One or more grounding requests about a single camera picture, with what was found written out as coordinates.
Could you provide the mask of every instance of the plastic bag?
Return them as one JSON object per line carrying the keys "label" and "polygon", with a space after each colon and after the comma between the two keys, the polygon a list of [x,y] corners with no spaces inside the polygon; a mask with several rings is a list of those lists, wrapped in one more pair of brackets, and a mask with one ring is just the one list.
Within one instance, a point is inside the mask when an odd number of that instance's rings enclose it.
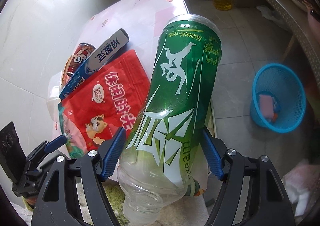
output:
{"label": "plastic bag", "polygon": [[104,65],[62,100],[59,105],[63,114],[61,130],[68,135],[71,146],[79,148],[80,154],[97,149],[104,140],[111,139],[119,127],[125,128],[128,136],[149,87],[149,79],[135,51],[129,50]]}
{"label": "plastic bag", "polygon": [[290,203],[297,204],[294,216],[307,214],[319,198],[319,177],[320,165],[311,165],[304,159],[282,178]]}
{"label": "plastic bag", "polygon": [[270,10],[268,7],[264,5],[257,6],[257,9],[261,12],[262,17],[266,18],[267,20],[273,21],[280,28],[286,31],[290,31],[289,27],[284,22],[284,20],[282,19],[279,13],[277,13],[276,11]]}

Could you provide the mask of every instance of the metal screw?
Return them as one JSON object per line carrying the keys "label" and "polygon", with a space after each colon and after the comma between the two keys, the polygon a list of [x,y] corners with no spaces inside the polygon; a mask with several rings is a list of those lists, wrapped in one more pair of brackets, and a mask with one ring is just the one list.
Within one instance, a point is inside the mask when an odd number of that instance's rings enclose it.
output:
{"label": "metal screw", "polygon": [[263,162],[268,162],[268,161],[269,161],[269,158],[268,158],[267,156],[263,155],[263,156],[261,156],[261,160],[262,160]]}
{"label": "metal screw", "polygon": [[58,156],[57,157],[57,162],[61,162],[61,161],[63,161],[64,160],[64,156]]}
{"label": "metal screw", "polygon": [[97,153],[98,153],[98,152],[97,152],[96,150],[91,150],[91,151],[89,151],[88,155],[89,155],[90,157],[94,157]]}
{"label": "metal screw", "polygon": [[234,156],[235,154],[237,154],[237,151],[235,151],[234,149],[228,149],[227,153],[228,153],[230,156]]}

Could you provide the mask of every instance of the green plastic bottle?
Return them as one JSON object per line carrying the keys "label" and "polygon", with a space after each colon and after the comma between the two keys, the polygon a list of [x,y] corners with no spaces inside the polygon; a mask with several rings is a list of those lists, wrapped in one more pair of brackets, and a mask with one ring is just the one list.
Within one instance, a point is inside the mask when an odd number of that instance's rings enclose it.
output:
{"label": "green plastic bottle", "polygon": [[150,90],[117,170],[123,212],[134,224],[154,222],[186,193],[221,58],[219,30],[186,14],[159,38]]}

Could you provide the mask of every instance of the gray floor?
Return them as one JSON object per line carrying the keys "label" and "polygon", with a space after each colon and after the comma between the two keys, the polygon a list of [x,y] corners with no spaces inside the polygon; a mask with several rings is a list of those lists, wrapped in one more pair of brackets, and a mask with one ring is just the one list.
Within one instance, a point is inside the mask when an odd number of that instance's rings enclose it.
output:
{"label": "gray floor", "polygon": [[[222,33],[222,59],[212,94],[217,137],[244,156],[269,156],[282,177],[305,156],[308,125],[304,122],[292,133],[276,134],[253,123],[249,106],[256,72],[265,64],[279,61],[291,34],[263,18],[255,8],[222,12],[213,7],[212,1],[185,1],[190,13],[212,20]],[[205,199],[216,198],[220,186],[216,178],[209,178]],[[234,223],[243,216],[247,178],[243,186]]]}

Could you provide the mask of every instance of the white logo on label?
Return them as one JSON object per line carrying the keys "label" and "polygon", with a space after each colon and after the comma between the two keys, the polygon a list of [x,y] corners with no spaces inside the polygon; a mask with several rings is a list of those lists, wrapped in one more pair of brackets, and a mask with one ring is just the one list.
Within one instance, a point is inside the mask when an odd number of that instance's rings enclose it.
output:
{"label": "white logo on label", "polygon": [[143,112],[137,133],[133,136],[127,149],[136,146],[136,150],[151,153],[157,165],[164,151],[164,175],[178,187],[183,187],[180,173],[180,154],[182,143],[175,138],[183,138],[193,116],[193,109],[168,118],[168,128],[163,118],[172,112]]}
{"label": "white logo on label", "polygon": [[102,103],[104,98],[104,91],[101,84],[96,84],[92,89],[92,102]]}
{"label": "white logo on label", "polygon": [[175,94],[180,94],[181,87],[184,81],[186,80],[186,73],[181,67],[181,62],[182,62],[182,59],[189,54],[191,47],[193,45],[196,45],[196,44],[190,42],[183,50],[175,54],[171,54],[169,48],[164,49],[166,50],[166,56],[169,60],[169,63],[162,63],[160,65],[162,68],[162,76],[165,74],[165,70],[167,69],[168,73],[166,78],[169,82],[174,81],[177,78],[177,76],[181,78],[178,90],[176,91]]}

